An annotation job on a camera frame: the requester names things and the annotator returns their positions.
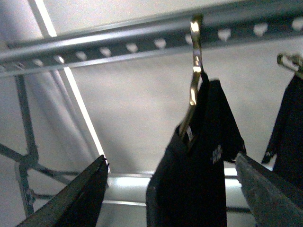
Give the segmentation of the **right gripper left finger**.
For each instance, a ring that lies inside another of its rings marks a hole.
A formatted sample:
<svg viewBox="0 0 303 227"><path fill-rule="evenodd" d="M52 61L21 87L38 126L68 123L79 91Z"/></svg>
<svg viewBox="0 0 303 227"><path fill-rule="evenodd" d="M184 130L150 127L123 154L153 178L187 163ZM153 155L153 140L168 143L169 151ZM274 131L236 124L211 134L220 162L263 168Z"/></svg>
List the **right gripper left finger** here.
<svg viewBox="0 0 303 227"><path fill-rule="evenodd" d="M94 227L107 187L107 159L101 155L19 227Z"/></svg>

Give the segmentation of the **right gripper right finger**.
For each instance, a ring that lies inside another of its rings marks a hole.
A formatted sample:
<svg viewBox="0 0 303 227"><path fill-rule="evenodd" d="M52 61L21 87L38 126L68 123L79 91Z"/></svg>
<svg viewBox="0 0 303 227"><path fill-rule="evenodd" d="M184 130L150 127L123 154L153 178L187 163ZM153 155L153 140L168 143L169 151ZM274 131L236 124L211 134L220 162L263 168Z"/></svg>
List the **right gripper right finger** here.
<svg viewBox="0 0 303 227"><path fill-rule="evenodd" d="M237 177L258 227L301 227L303 192L249 156L238 153Z"/></svg>

